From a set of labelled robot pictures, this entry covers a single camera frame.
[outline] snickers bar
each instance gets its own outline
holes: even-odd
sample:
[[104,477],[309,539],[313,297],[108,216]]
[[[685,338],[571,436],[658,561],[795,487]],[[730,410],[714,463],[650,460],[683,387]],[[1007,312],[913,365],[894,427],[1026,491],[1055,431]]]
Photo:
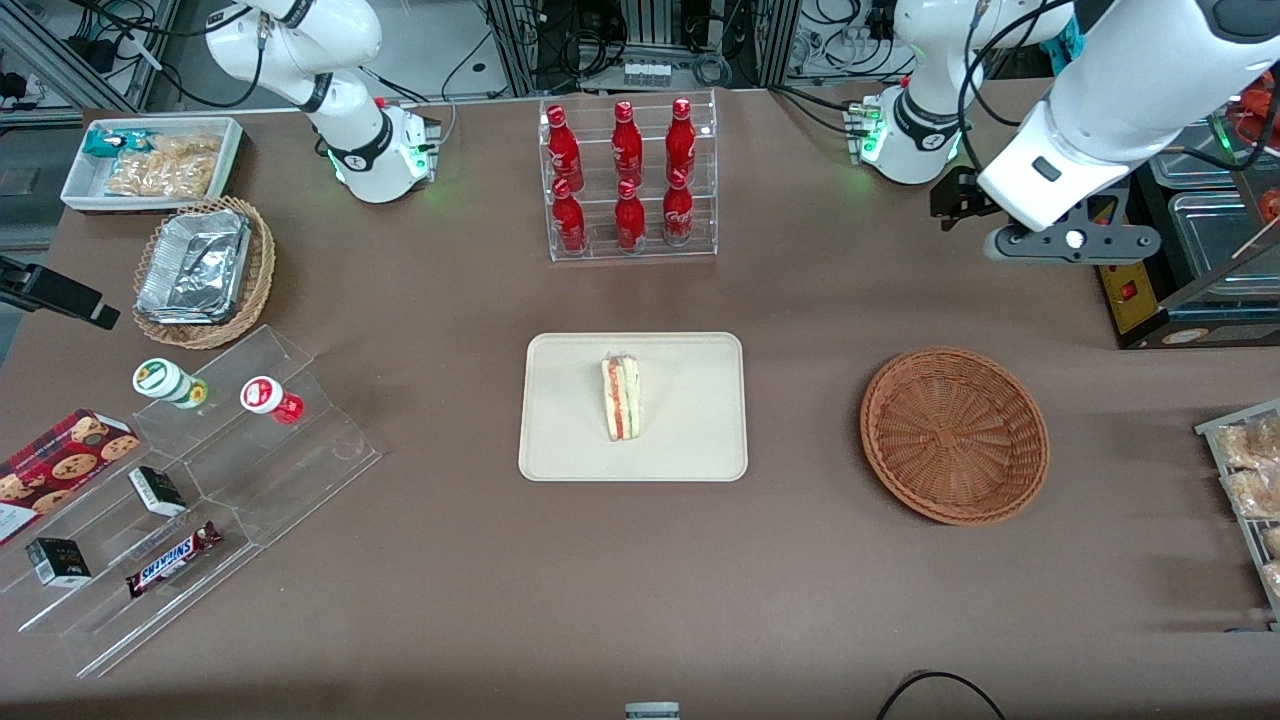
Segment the snickers bar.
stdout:
[[214,529],[214,523],[205,523],[204,528],[183,538],[177,547],[157,557],[155,562],[143,568],[141,573],[125,578],[124,582],[129,585],[129,594],[141,597],[142,593],[177,573],[179,568],[191,562],[197,555],[209,550],[210,546],[220,539],[223,539],[223,536],[218,534],[218,530]]

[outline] empty wicker basket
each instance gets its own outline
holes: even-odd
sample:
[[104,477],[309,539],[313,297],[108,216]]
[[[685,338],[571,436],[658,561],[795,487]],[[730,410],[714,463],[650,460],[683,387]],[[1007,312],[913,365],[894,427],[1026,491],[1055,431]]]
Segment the empty wicker basket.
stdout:
[[931,347],[891,360],[872,378],[860,421],[879,479],[941,523],[1007,520],[1048,470],[1036,401],[1004,368],[965,350]]

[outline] small white box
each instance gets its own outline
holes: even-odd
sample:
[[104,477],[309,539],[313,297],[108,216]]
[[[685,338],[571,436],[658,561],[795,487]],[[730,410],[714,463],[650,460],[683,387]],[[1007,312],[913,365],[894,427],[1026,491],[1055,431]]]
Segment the small white box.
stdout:
[[[218,151],[218,164],[209,183],[205,197],[221,197],[227,181],[232,174],[236,152],[239,150],[243,128],[227,117],[193,118],[114,118],[93,120],[88,124],[86,137],[96,129],[147,129],[161,135],[214,135],[221,138]],[[106,195],[106,179],[115,168],[115,158],[96,158],[86,152],[76,152],[72,170],[63,184],[61,200],[73,210],[82,213],[147,213],[155,210],[177,210],[200,202],[182,197],[127,197]]]

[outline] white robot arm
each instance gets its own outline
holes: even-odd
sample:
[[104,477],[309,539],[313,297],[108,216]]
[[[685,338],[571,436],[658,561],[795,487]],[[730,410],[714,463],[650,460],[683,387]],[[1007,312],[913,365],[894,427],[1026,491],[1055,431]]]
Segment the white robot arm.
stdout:
[[978,184],[1032,231],[1128,176],[1280,58],[1280,1],[1117,0]]
[[259,85],[305,111],[329,145],[338,179],[366,202],[388,202],[434,176],[435,152],[421,117],[379,108],[349,69],[378,56],[381,24],[365,0],[253,0],[209,15],[238,22],[205,36],[230,76]]
[[[1042,15],[1020,23],[1041,8]],[[860,145],[861,161],[902,183],[936,179],[959,140],[960,86],[978,49],[1001,35],[997,47],[1053,37],[1073,10],[1066,0],[900,0],[895,33],[915,50],[918,69],[905,90],[865,99],[860,123],[869,135]],[[1015,23],[1021,27],[1010,27]],[[1280,0],[1115,0],[1012,142],[978,168],[977,184],[1021,232],[1042,233],[1164,150],[1277,58]],[[980,81],[979,67],[974,85]],[[972,100],[968,95],[964,105]],[[1134,238],[1142,249],[1129,261],[1158,249],[1149,237]],[[1006,231],[1004,240],[1020,237]],[[1079,231],[1066,240],[1075,250],[1088,241]],[[1089,255],[1061,259],[1091,261],[1073,260]]]

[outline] yellow panel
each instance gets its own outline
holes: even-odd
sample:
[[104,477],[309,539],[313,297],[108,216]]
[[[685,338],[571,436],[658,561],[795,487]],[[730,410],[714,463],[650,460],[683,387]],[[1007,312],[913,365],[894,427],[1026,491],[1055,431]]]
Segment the yellow panel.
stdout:
[[[1111,316],[1115,318],[1116,327],[1121,333],[1137,328],[1160,309],[1156,302],[1156,291],[1151,288],[1147,268],[1142,263],[1101,266],[1098,274],[1102,277],[1102,287],[1107,292]],[[1121,288],[1128,283],[1133,283],[1138,292],[1125,300]]]

